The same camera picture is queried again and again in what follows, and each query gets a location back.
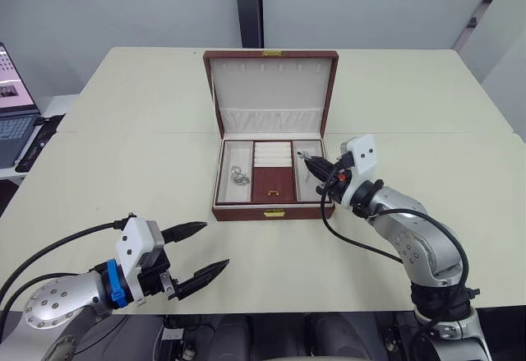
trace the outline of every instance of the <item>black cable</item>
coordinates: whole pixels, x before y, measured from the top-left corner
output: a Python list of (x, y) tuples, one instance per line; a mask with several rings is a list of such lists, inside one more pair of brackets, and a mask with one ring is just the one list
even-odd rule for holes
[(462, 274), (460, 275), (459, 283), (454, 289), (454, 293), (450, 296), (448, 299), (448, 302), (444, 305), (441, 312), (438, 313), (438, 315), (431, 319), (429, 322), (421, 326), (417, 332), (413, 335), (411, 340), (409, 341), (409, 359), (411, 361), (415, 361), (415, 345), (417, 344), (417, 340), (422, 336), (422, 334), (432, 328), (435, 324), (440, 322), (447, 314), (449, 309), (453, 306), (453, 302), (459, 297), (460, 291), (465, 287), (466, 281), (468, 279), (468, 273), (469, 273), (469, 263), (468, 263), (468, 256), (466, 255), (466, 252), (464, 251), (464, 248), (460, 244), (460, 242), (457, 240), (455, 236), (442, 224), (430, 217), (429, 215), (426, 215), (425, 213), (422, 213), (420, 211), (415, 211), (413, 209), (387, 209), (385, 211), (380, 211), (376, 215), (393, 215), (398, 213), (404, 213), (409, 215), (415, 215), (417, 217), (420, 217), (421, 219), (424, 219), (425, 221), (432, 224), (435, 228), (440, 230), (455, 246), (457, 251), (460, 255), (460, 260), (462, 261)]
[(197, 331), (199, 328), (201, 328), (202, 326), (205, 326), (207, 328), (210, 328), (210, 330), (215, 334), (215, 328), (212, 324), (210, 324), (209, 322), (201, 322), (199, 324), (199, 326), (197, 326), (197, 328), (195, 330), (192, 330), (191, 332), (193, 331)]
[(393, 261), (402, 263), (402, 260), (392, 254), (389, 254), (388, 252), (384, 252), (380, 250), (379, 248), (374, 248), (373, 246), (369, 246), (364, 243), (357, 242), (356, 240), (352, 240), (349, 238), (345, 238), (342, 234), (337, 233), (329, 224), (329, 221), (327, 221), (327, 218), (325, 216), (325, 199), (327, 198), (327, 193), (329, 192), (328, 187), (325, 186), (323, 193), (321, 195), (321, 202), (320, 202), (320, 210), (321, 210), (321, 219), (323, 220), (323, 224), (325, 224), (325, 227), (338, 239), (343, 240), (344, 242), (350, 243), (353, 246), (357, 246), (359, 248), (365, 248), (366, 250), (370, 252), (375, 252), (377, 254), (380, 254), (381, 256), (390, 258)]
[(62, 238), (62, 239), (58, 240), (57, 242), (50, 244), (46, 248), (43, 248), (42, 250), (40, 250), (39, 252), (37, 252), (36, 254), (31, 256), (30, 258), (28, 258), (18, 268), (16, 268), (16, 270), (7, 278), (6, 282), (3, 284), (2, 288), (0, 289), (0, 305), (2, 305), (2, 301), (3, 301), (4, 297), (7, 294), (7, 291), (12, 286), (12, 284), (15, 282), (15, 280), (18, 278), (18, 276), (20, 276), (21, 273), (25, 269), (27, 269), (27, 267), (29, 265), (31, 265), (33, 262), (35, 262), (36, 260), (38, 260), (42, 256), (45, 256), (47, 253), (51, 252), (55, 248), (59, 248), (60, 246), (66, 244), (68, 242), (71, 242), (72, 240), (81, 238), (83, 236), (92, 234), (94, 232), (101, 231), (103, 229), (117, 228), (118, 223), (119, 223), (119, 221), (114, 221), (113, 223), (106, 223), (106, 224), (96, 225), (95, 227), (91, 227), (91, 228), (85, 229), (85, 230), (83, 230), (81, 232), (77, 232), (76, 234), (66, 236), (65, 238)]
[(196, 324), (188, 324), (188, 326), (192, 326), (192, 328), (188, 328), (188, 326), (184, 326), (184, 328), (187, 330), (187, 332), (193, 332), (197, 331), (199, 326), (201, 325), (202, 317), (200, 314), (197, 315), (197, 323)]
[(22, 285), (15, 293), (7, 300), (6, 305), (3, 307), (2, 314), (0, 314), (0, 343), (2, 343), (3, 338), (3, 332), (6, 328), (6, 322), (7, 322), (7, 315), (9, 314), (9, 311), (11, 310), (11, 307), (15, 303), (16, 299), (20, 297), (20, 295), (26, 291), (29, 287), (32, 285), (35, 285), (43, 280), (49, 280), (49, 279), (56, 279), (57, 277), (63, 277), (63, 276), (72, 276), (76, 275), (76, 273), (48, 273), (47, 275), (41, 275), (39, 277), (35, 277), (33, 280), (28, 281), (24, 285)]
[(177, 328), (178, 322), (175, 320), (175, 316), (173, 314), (167, 314), (166, 316), (164, 316), (163, 326), (169, 329)]
[(78, 355), (80, 353), (84, 353), (85, 351), (91, 349), (93, 346), (99, 344), (102, 340), (106, 339), (108, 336), (111, 335), (112, 332), (114, 332), (117, 328), (119, 328), (130, 316), (124, 316), (117, 324), (113, 326), (111, 330), (106, 332), (103, 336), (98, 338), (95, 342), (93, 342), (91, 345), (86, 346), (84, 349), (76, 351), (74, 355)]
[[(126, 321), (127, 322), (128, 320), (130, 319), (130, 315), (126, 316)], [(101, 355), (101, 359), (104, 359), (105, 355), (106, 355), (106, 351), (108, 350), (108, 347), (113, 343), (113, 341), (115, 340), (115, 338), (118, 336), (119, 332), (124, 328), (125, 324), (123, 323), (119, 329), (115, 332), (115, 335), (112, 336), (112, 338), (110, 340), (108, 340), (108, 342), (106, 343), (106, 345), (104, 345), (103, 349), (102, 349), (102, 355)]]

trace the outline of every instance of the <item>jewelry box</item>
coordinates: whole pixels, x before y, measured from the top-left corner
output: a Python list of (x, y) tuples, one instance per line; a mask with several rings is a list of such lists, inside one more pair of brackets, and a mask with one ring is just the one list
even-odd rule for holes
[[(298, 152), (325, 156), (335, 51), (206, 51), (221, 135), (212, 211), (219, 221), (319, 219), (321, 181)], [(334, 211), (327, 201), (326, 215)]]

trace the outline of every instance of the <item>open box lid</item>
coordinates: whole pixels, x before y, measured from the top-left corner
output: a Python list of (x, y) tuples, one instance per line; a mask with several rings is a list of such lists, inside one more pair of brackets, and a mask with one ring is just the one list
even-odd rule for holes
[(206, 51), (203, 59), (221, 137), (323, 137), (335, 51)]

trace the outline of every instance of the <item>laptop screen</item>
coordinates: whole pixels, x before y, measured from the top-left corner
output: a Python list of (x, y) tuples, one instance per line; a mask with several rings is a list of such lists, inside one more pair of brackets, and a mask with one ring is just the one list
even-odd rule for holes
[(0, 43), (0, 113), (36, 109), (6, 48)]

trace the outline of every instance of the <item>blue ring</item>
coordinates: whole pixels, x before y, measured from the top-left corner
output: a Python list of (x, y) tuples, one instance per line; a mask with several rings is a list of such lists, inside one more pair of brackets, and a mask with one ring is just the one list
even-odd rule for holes
[(114, 301), (120, 308), (124, 308), (128, 305), (128, 301), (126, 301), (126, 293), (118, 280), (117, 262), (114, 259), (108, 260), (106, 262), (106, 267), (108, 268), (109, 284), (112, 287), (112, 301)]

